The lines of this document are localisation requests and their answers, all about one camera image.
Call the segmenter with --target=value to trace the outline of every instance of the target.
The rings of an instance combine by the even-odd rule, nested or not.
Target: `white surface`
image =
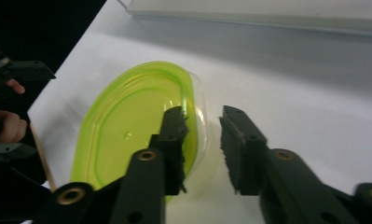
[[[372,35],[372,0],[131,0],[127,10],[132,15],[251,22]]]
[[[223,105],[246,111],[270,147],[294,150],[324,183],[352,193],[372,182],[372,38],[136,20],[109,0],[30,110],[59,186],[68,182],[77,132],[94,99],[115,77],[150,61],[177,63],[200,78],[211,124],[207,163],[215,169],[198,170],[210,178],[169,204],[167,223],[263,223],[258,199],[235,195],[229,184],[219,149]]]

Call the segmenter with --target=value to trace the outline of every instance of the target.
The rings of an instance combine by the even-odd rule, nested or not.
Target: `finger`
[[[12,143],[18,143],[26,134],[26,127],[28,126],[28,123],[26,120],[21,119],[18,125],[18,131],[15,135],[14,139],[11,141]]]
[[[8,82],[6,82],[6,85],[8,85],[13,91],[15,91],[18,94],[23,94],[25,92],[25,88],[15,79],[11,79]]]
[[[0,143],[11,143],[16,138],[20,125],[20,116],[0,110],[2,131],[0,132]]]

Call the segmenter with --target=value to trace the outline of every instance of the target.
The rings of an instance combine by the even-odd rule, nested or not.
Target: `plastic container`
[[[208,148],[208,125],[200,81],[173,63],[133,67],[99,95],[80,128],[72,182],[100,189],[126,174],[131,155],[159,133],[163,112],[181,105],[189,133],[183,145],[187,180]]]

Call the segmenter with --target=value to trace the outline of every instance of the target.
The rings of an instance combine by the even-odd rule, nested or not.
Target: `black object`
[[[269,149],[247,115],[224,106],[221,147],[231,183],[242,195],[260,195],[267,223],[371,223],[372,184],[354,196],[323,184],[296,153]]]
[[[0,98],[11,99],[17,96],[6,82],[16,79],[20,83],[55,78],[52,72],[41,62],[12,62],[0,52]]]
[[[23,143],[0,144],[0,162],[28,158],[35,153],[35,147],[30,147]]]
[[[184,189],[185,177],[181,170],[186,130],[182,108],[167,110],[160,133],[152,135],[149,148],[133,154],[126,175],[96,191],[86,183],[71,183],[50,193],[27,177],[9,172],[11,184],[0,188],[0,221],[29,219],[36,224],[164,223],[164,196],[178,194],[180,189]]]

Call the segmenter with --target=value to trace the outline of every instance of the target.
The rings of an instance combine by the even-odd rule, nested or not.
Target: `white table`
[[[372,182],[372,38],[208,21],[136,19],[108,0],[57,79],[30,110],[57,186],[69,180],[80,123],[99,93],[140,63],[196,74],[210,124],[200,188],[168,205],[167,223],[263,223],[235,195],[219,149],[223,105],[244,110],[269,147],[298,153],[322,181],[352,193]]]

